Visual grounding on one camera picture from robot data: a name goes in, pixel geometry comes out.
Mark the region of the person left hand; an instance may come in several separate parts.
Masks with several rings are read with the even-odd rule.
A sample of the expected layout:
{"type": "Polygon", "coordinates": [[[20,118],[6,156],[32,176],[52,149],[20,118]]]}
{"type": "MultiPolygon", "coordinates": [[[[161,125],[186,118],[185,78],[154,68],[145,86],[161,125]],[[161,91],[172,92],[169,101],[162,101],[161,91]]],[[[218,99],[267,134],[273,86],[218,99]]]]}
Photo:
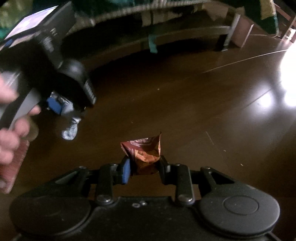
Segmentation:
{"type": "MultiPolygon", "coordinates": [[[[10,104],[18,98],[18,94],[10,89],[1,78],[1,104],[10,104]]],[[[22,138],[25,138],[31,128],[29,116],[37,115],[41,108],[36,105],[25,117],[19,118],[15,122],[12,130],[1,129],[1,165],[8,165],[14,158],[14,152],[20,146],[22,138]]]]}

